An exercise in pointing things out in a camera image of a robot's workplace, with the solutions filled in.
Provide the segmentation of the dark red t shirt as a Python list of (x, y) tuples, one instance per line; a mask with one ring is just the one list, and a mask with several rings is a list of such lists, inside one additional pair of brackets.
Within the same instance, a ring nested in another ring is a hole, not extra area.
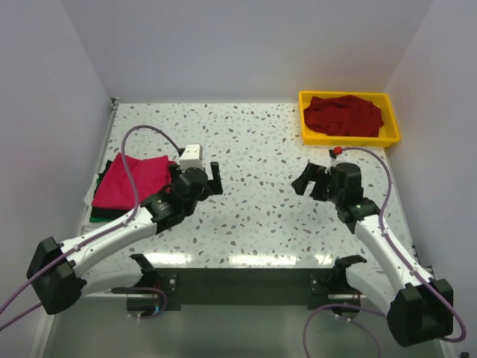
[(303, 114), (310, 130), (327, 136), (378, 137), (384, 125), (381, 109), (354, 95), (313, 96)]

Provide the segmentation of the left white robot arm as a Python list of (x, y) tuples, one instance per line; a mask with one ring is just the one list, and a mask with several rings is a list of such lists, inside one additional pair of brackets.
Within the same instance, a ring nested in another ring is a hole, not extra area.
[(27, 270), (27, 278), (47, 314), (61, 313), (92, 290), (86, 273), (116, 252), (166, 231), (191, 216), (200, 201), (223, 192), (220, 167), (181, 171), (172, 165), (172, 182), (146, 198), (136, 209), (83, 236), (57, 242), (42, 240)]

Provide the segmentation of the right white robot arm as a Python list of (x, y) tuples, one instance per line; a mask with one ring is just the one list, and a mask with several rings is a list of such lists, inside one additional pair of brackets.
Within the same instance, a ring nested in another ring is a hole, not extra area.
[(352, 289), (370, 299), (386, 317), (388, 328), (403, 347), (442, 339), (453, 331), (454, 292), (447, 280), (435, 280), (392, 233), (382, 209), (364, 196), (361, 169), (352, 163), (326, 168), (314, 163), (292, 182), (303, 195), (309, 183), (311, 197), (330, 201), (338, 218), (359, 239), (380, 265), (382, 272), (368, 271), (360, 255), (335, 261), (326, 282), (331, 292)]

